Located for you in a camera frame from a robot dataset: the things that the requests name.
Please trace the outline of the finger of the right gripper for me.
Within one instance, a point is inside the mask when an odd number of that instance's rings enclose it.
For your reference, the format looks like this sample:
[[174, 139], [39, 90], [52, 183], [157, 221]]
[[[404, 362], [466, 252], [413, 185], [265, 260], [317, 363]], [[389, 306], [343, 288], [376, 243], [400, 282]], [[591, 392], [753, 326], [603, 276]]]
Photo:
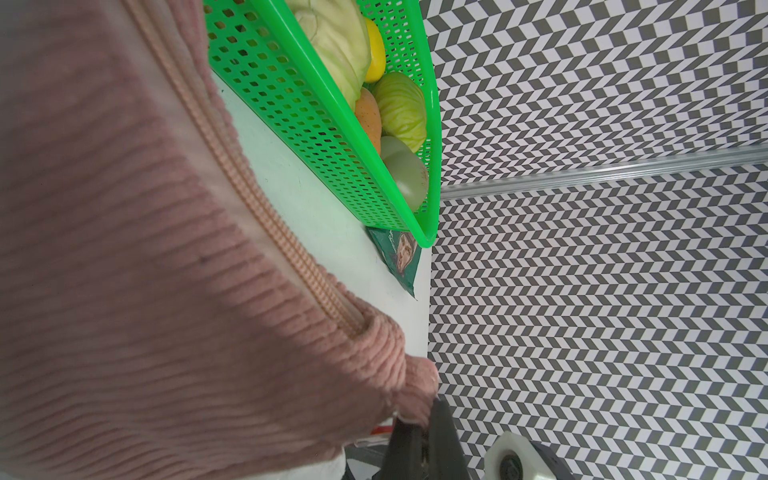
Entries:
[[374, 479], [470, 478], [452, 412], [437, 398], [426, 428], [397, 420], [382, 466]]

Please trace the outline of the pink corduroy pouch bag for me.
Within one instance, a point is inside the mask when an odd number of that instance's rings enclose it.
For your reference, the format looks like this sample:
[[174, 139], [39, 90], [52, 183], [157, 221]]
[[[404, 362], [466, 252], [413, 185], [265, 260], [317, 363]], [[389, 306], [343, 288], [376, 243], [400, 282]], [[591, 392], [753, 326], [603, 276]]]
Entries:
[[245, 479], [426, 427], [434, 364], [260, 190], [197, 1], [1, 5], [1, 470]]

